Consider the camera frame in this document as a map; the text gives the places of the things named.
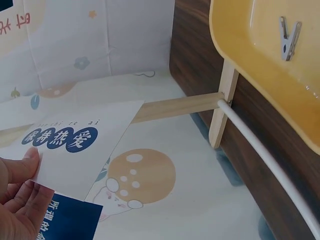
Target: clothespin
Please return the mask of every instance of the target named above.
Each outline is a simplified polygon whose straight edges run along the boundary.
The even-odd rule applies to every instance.
[[[281,33],[281,58],[290,61],[295,54],[296,44],[299,38],[302,22],[296,21],[293,25],[292,33],[289,35],[286,18],[279,18],[279,26]]]

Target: white cable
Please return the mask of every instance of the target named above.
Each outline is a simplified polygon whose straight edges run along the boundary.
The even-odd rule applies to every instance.
[[[233,122],[236,128],[239,129],[242,135],[247,139],[254,150],[262,158],[264,163],[271,170],[275,178],[282,185],[282,187],[302,215],[304,221],[310,228],[314,238],[316,240],[320,240],[320,225],[317,218],[311,211],[310,207],[308,206],[300,192],[296,189],[295,185],[291,182],[287,174],[284,172],[284,170],[279,166],[277,161],[260,142],[260,140],[254,135],[254,133],[224,100],[219,100],[217,104],[221,108],[221,110],[228,116],[231,122]]]

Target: white card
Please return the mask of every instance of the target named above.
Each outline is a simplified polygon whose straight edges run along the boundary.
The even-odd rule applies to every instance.
[[[34,124],[0,156],[19,160],[32,146],[42,160],[36,183],[84,201],[143,101],[71,109]]]

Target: wooden stick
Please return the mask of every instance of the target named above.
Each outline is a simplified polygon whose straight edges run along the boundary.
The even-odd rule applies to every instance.
[[[217,102],[224,99],[221,92],[182,97],[163,101],[148,102],[142,105],[132,124],[150,120],[176,117],[218,108]],[[31,125],[14,127],[0,131],[0,148],[9,146]]]
[[[234,66],[224,60],[222,75],[220,79],[219,92],[224,94],[224,100],[229,103],[235,94],[239,73]],[[209,130],[209,141],[213,148],[220,146],[228,117],[218,108],[214,110]]]
[[[218,108],[217,102],[224,99],[221,92],[188,96],[163,101],[148,102],[142,105],[132,124],[193,114]]]

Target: white dot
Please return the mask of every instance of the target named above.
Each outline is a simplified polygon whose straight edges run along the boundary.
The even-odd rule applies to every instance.
[[[120,180],[121,180],[122,182],[126,182],[126,181],[127,181],[127,177],[126,177],[126,176],[122,176],[122,177],[120,177]]]
[[[128,191],[127,190],[121,190],[120,191],[120,195],[126,197],[126,196],[128,196]]]
[[[110,192],[117,192],[119,190],[119,183],[114,178],[108,178],[106,180],[106,187],[109,189]]]
[[[136,174],[137,174],[137,170],[131,169],[131,170],[130,170],[130,173],[131,173],[132,175],[136,175]]]
[[[132,187],[137,189],[138,187],[140,187],[140,183],[138,181],[133,181],[132,182]]]
[[[138,201],[138,200],[130,200],[128,202],[128,207],[131,209],[140,209],[142,208],[144,205],[142,204],[142,202]]]
[[[137,162],[140,162],[142,158],[143,157],[140,154],[131,154],[126,157],[126,160],[130,163],[137,163]]]

